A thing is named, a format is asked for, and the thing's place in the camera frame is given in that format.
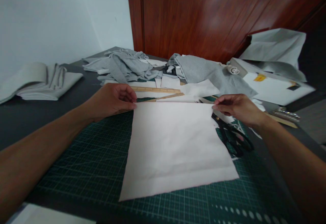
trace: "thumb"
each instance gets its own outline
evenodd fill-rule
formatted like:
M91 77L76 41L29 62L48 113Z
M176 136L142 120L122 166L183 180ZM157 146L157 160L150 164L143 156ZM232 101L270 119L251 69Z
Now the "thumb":
M135 105L134 103L124 102L124 101L121 101L119 103L120 110L133 110L135 108L137 108L137 105Z
M231 105L215 105L213 106L213 109L216 109L221 112L228 112L230 114L232 114L233 112L233 108Z

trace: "dark gray table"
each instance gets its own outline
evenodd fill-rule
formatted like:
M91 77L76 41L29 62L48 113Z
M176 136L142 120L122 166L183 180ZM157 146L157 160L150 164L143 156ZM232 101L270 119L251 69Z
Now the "dark gray table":
M104 52L98 53L91 57L101 57ZM167 61L163 58L158 58L149 55L152 59ZM101 86L97 80L97 73L85 72L82 65L86 62L80 60L72 64L64 64L69 72L83 73L84 77L78 81L66 94L58 101L25 101L19 97L14 97L12 100L0 105L0 150L22 139L36 129L45 124L57 119L69 110L77 107L90 98ZM275 109L277 105L264 102L267 111ZM326 162L326 152L321 150L320 146L301 128L295 129L289 126L284 128L298 138L307 148L315 153L319 158ZM247 129L249 138L255 146L255 150L264 159L264 163L271 176L275 180L279 191L290 199L291 205L289 209L292 211L292 216L297 217L301 221L299 213L290 193L283 180L279 169L271 155L269 154L265 144L255 134ZM60 200L51 199L50 196L40 198L40 205L50 207L56 210L68 212L74 215L92 218L97 214L105 215L105 213L94 212L91 209L85 209L72 203L65 203Z

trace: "person's left hand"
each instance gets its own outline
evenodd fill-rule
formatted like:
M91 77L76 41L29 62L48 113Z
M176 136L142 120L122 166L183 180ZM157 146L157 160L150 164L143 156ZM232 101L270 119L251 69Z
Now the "person's left hand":
M86 119L98 122L105 117L135 109L136 101L137 96L128 84L108 83L78 109Z

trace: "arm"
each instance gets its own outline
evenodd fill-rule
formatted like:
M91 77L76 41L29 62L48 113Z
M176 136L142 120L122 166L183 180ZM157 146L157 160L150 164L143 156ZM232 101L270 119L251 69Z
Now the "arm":
M43 174L91 122L135 108L126 84L107 84L81 106L0 152L0 223L24 201Z
M214 104L215 109L234 116L262 136L308 222L325 223L326 163L261 112L247 96L223 95Z

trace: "yellow label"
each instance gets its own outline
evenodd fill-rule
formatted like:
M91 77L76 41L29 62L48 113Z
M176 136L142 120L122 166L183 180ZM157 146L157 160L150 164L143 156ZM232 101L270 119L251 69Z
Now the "yellow label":
M254 81L263 81L266 79L266 76L263 74L258 74L258 76L256 77L256 79L254 79Z

